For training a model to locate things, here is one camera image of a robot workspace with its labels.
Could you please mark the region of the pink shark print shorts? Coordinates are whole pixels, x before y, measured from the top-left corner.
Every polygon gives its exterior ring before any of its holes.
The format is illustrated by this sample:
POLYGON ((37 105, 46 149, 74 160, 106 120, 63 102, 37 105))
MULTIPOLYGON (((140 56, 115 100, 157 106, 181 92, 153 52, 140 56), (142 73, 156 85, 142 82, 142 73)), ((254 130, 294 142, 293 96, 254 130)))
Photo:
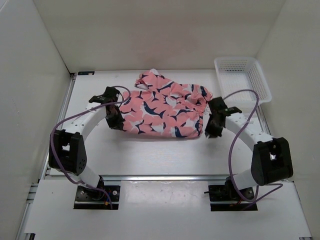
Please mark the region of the pink shark print shorts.
POLYGON ((204 114, 212 93, 194 83, 181 84, 147 70, 135 81, 136 90, 119 110, 122 131, 164 138, 196 139, 203 132, 204 114))

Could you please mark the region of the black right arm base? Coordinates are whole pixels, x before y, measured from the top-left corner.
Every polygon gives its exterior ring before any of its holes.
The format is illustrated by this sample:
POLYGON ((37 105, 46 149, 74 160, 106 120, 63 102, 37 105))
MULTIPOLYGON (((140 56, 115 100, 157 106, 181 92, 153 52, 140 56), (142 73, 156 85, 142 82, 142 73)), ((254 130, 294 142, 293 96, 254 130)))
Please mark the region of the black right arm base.
POLYGON ((258 210, 256 203, 247 202, 239 196, 231 180, 226 180, 223 185, 209 185, 204 194, 209 196, 211 212, 253 212, 258 210))

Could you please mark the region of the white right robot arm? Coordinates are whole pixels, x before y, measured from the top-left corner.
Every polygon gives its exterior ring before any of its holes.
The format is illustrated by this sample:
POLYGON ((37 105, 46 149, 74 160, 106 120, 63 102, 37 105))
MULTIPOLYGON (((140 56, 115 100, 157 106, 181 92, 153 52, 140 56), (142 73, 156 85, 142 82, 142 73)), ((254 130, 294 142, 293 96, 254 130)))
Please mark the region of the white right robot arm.
POLYGON ((230 200, 238 199, 243 189, 265 186, 293 176, 294 169, 289 142, 284 137, 275 138, 251 126, 250 120, 237 107, 227 107, 222 97, 208 102, 209 120, 205 136, 217 138, 223 129, 235 134, 228 154, 228 166, 231 183, 225 186, 224 193, 230 200), (232 173, 232 151, 237 139, 244 142, 252 151, 249 169, 232 173))

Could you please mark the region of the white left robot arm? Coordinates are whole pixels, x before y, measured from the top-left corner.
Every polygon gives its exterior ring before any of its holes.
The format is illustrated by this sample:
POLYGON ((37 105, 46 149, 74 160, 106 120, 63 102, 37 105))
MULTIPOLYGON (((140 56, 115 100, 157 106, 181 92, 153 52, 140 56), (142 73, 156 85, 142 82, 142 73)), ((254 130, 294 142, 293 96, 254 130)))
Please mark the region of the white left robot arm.
POLYGON ((105 194, 102 177, 87 164, 85 141, 103 120, 112 130, 122 130, 124 118, 119 106, 128 100, 119 100, 118 86, 106 87, 101 95, 94 95, 86 109, 59 122, 50 134, 48 165, 62 172, 70 182, 82 185, 93 200, 105 194))

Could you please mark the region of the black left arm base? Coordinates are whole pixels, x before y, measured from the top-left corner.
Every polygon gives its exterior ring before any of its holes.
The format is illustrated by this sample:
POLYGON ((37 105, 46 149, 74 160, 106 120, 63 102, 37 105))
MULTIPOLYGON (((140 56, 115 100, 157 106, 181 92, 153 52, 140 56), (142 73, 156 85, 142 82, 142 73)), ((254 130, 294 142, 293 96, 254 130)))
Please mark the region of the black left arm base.
POLYGON ((105 185, 107 196, 101 191, 94 191, 84 186, 78 186, 75 194, 73 208, 75 210, 118 210, 120 202, 120 185, 105 185))

